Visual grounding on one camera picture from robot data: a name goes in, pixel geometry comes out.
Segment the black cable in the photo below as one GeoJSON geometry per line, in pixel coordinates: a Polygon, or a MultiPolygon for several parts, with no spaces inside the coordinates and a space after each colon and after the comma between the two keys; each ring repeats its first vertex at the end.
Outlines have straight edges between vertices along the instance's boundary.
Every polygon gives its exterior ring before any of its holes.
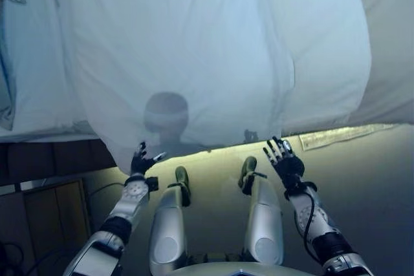
{"type": "Polygon", "coordinates": [[[51,256],[53,256],[53,255],[56,255],[56,254],[58,254],[58,253],[61,253],[61,252],[70,252],[70,251],[74,251],[75,249],[55,249],[55,250],[52,250],[52,251],[50,251],[50,252],[48,252],[48,253],[46,253],[44,256],[42,256],[42,258],[40,258],[39,260],[37,260],[33,265],[32,265],[32,267],[31,268],[29,268],[28,270],[27,270],[27,272],[25,273],[25,276],[29,276],[36,268],[38,268],[39,267],[39,265],[41,264],[41,263],[43,263],[43,261],[45,261],[45,260],[47,260],[48,258],[50,258],[51,256]]]}
{"type": "Polygon", "coordinates": [[[111,187],[111,186],[124,186],[124,184],[121,184],[120,182],[113,182],[112,184],[107,184],[106,186],[100,187],[99,189],[91,192],[88,194],[89,197],[92,197],[93,195],[97,194],[98,192],[102,191],[103,189],[106,189],[107,187],[111,187]]]}
{"type": "Polygon", "coordinates": [[[75,256],[75,254],[77,254],[77,252],[79,251],[80,249],[74,249],[74,250],[72,250],[72,251],[68,251],[68,252],[66,252],[66,253],[62,253],[59,257],[57,257],[56,258],[56,260],[53,262],[53,264],[52,264],[52,266],[53,267],[55,267],[56,265],[57,265],[57,263],[61,260],[61,259],[63,259],[64,257],[74,257],[75,256]]]}
{"type": "Polygon", "coordinates": [[[311,208],[310,208],[310,215],[309,215],[309,219],[308,219],[308,222],[306,223],[305,233],[303,234],[303,244],[304,244],[304,246],[305,246],[306,252],[310,255],[310,257],[312,257],[312,259],[314,259],[317,263],[319,263],[319,264],[321,264],[321,265],[322,265],[321,261],[317,258],[317,256],[315,256],[315,255],[314,255],[314,254],[310,251],[310,249],[309,249],[309,247],[308,247],[308,240],[307,240],[308,233],[309,233],[309,228],[311,227],[311,225],[310,225],[310,224],[312,223],[312,218],[313,218],[313,214],[314,214],[314,211],[315,211],[315,200],[313,199],[312,195],[310,195],[310,194],[308,194],[308,193],[306,193],[306,192],[303,192],[303,194],[305,194],[305,195],[309,196],[310,201],[311,201],[311,203],[312,203],[311,208]]]}
{"type": "Polygon", "coordinates": [[[23,249],[15,242],[0,242],[0,275],[23,276],[21,265],[25,259],[23,249]],[[11,262],[6,252],[7,246],[13,246],[20,252],[20,260],[17,263],[11,262]]]}
{"type": "Polygon", "coordinates": [[[6,247],[6,246],[13,246],[13,247],[15,247],[19,251],[19,253],[20,253],[20,260],[19,260],[18,263],[16,263],[16,265],[17,266],[22,265],[22,263],[25,260],[25,253],[23,252],[22,247],[20,245],[16,244],[15,242],[4,242],[3,243],[3,246],[4,247],[6,247]]]}

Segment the robotic finger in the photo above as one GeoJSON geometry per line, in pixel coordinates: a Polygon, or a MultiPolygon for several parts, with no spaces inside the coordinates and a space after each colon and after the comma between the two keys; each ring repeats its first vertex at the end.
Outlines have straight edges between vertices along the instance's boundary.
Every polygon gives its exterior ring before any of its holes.
{"type": "Polygon", "coordinates": [[[292,158],[295,156],[295,153],[293,152],[292,146],[290,145],[290,143],[287,140],[283,141],[283,148],[286,150],[287,154],[286,156],[289,158],[292,158]]]}
{"type": "Polygon", "coordinates": [[[139,149],[135,151],[131,161],[131,174],[140,173],[144,175],[149,168],[164,159],[167,155],[167,152],[162,152],[153,158],[146,158],[146,147],[146,143],[142,142],[140,143],[139,149]]]}
{"type": "Polygon", "coordinates": [[[272,164],[272,166],[274,167],[274,166],[276,166],[277,164],[278,164],[278,159],[276,159],[276,160],[274,160],[272,157],[271,157],[271,155],[270,155],[270,153],[269,153],[269,151],[267,151],[267,149],[264,147],[263,148],[263,151],[265,152],[265,154],[266,154],[266,156],[267,156],[267,159],[269,160],[269,162],[272,164]]]}
{"type": "Polygon", "coordinates": [[[273,137],[272,137],[272,139],[273,139],[273,141],[276,143],[277,147],[279,148],[280,153],[281,153],[281,155],[282,155],[282,158],[286,157],[286,150],[285,150],[285,148],[283,147],[283,141],[282,141],[282,140],[280,140],[280,139],[278,139],[278,138],[277,138],[277,137],[275,137],[275,136],[273,136],[273,137]]]}
{"type": "Polygon", "coordinates": [[[272,142],[270,140],[268,140],[266,143],[269,146],[270,150],[272,151],[272,154],[273,154],[274,158],[276,159],[276,163],[281,161],[281,157],[280,157],[279,153],[276,151],[276,149],[273,147],[272,142]]]}

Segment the bed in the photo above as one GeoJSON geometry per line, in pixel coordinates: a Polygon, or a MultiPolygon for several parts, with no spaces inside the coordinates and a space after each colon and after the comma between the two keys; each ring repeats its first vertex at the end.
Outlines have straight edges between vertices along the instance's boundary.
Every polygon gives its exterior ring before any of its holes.
{"type": "Polygon", "coordinates": [[[249,136],[414,122],[413,0],[4,7],[17,92],[2,142],[100,137],[127,172],[143,139],[182,155],[249,136]]]}

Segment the robot leg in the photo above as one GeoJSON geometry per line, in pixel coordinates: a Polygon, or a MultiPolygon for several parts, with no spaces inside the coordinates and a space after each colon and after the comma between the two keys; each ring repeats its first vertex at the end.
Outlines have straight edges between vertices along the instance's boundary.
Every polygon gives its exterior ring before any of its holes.
{"type": "Polygon", "coordinates": [[[283,262],[283,230],[278,196],[267,176],[254,172],[256,159],[254,165],[243,167],[253,168],[243,176],[243,192],[252,195],[243,258],[280,265],[283,262]]]}
{"type": "Polygon", "coordinates": [[[155,211],[149,241],[149,269],[153,276],[167,275],[186,265],[182,194],[182,184],[170,185],[155,211]]]}

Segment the bed sheet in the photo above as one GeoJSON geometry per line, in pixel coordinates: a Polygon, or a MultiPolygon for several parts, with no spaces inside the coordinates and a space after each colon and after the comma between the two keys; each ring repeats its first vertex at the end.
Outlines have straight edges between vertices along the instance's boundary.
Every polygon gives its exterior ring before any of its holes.
{"type": "Polygon", "coordinates": [[[360,105],[371,67],[361,0],[270,1],[295,67],[283,132],[344,126],[360,105]]]}
{"type": "Polygon", "coordinates": [[[373,63],[350,125],[414,123],[414,0],[362,0],[373,63]]]}
{"type": "Polygon", "coordinates": [[[21,142],[55,134],[93,133],[68,79],[64,47],[65,0],[4,2],[6,50],[16,84],[11,131],[0,142],[21,142]]]}
{"type": "Polygon", "coordinates": [[[280,134],[293,85],[267,0],[71,0],[74,84],[120,169],[280,134]]]}

